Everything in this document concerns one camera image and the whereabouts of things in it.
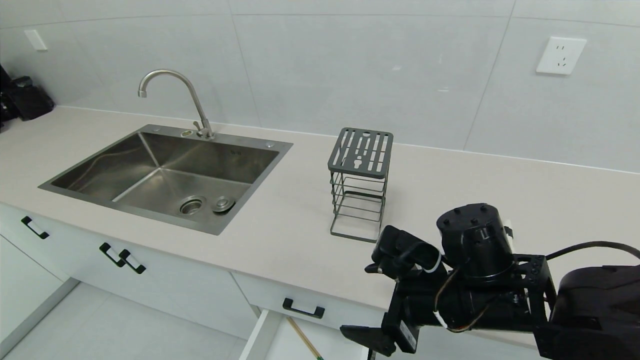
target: floor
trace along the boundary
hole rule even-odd
[[[81,283],[4,360],[238,360],[245,344]]]

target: kitchen countertop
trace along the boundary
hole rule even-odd
[[[0,134],[0,202],[151,249],[386,310],[394,282],[363,270],[374,245],[329,234],[333,214],[326,163],[334,136],[214,124],[222,133],[294,144],[220,236],[38,189],[147,124],[193,126],[191,120],[62,106],[29,122],[14,120]],[[395,143],[384,223],[440,247],[435,222],[442,213],[487,202],[503,220],[512,221],[518,253],[548,254],[591,240],[640,247],[639,186],[640,174],[629,172]],[[586,249],[552,260],[550,267],[557,286],[570,270],[604,264],[636,265],[637,259],[612,249]],[[483,333],[534,343],[529,334]]]

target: faucet spout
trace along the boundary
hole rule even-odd
[[[189,93],[191,94],[191,98],[193,99],[193,104],[196,106],[196,110],[198,110],[198,115],[200,116],[200,121],[202,123],[202,129],[198,131],[199,136],[204,136],[206,138],[214,138],[216,135],[214,131],[211,129],[211,124],[207,117],[204,115],[204,110],[202,109],[202,105],[200,105],[200,100],[198,95],[196,94],[196,90],[193,87],[193,84],[187,79],[186,76],[181,73],[170,70],[170,69],[157,69],[149,72],[147,75],[140,80],[140,85],[138,86],[138,97],[147,97],[147,85],[151,79],[160,75],[169,75],[173,76],[177,79],[180,79],[189,89]]]

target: metal rack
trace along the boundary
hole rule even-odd
[[[378,239],[392,144],[393,134],[384,131],[345,127],[340,132],[328,162],[332,235],[368,242]]]

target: stainless steel sink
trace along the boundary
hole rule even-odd
[[[40,188],[219,235],[291,146],[147,125]]]

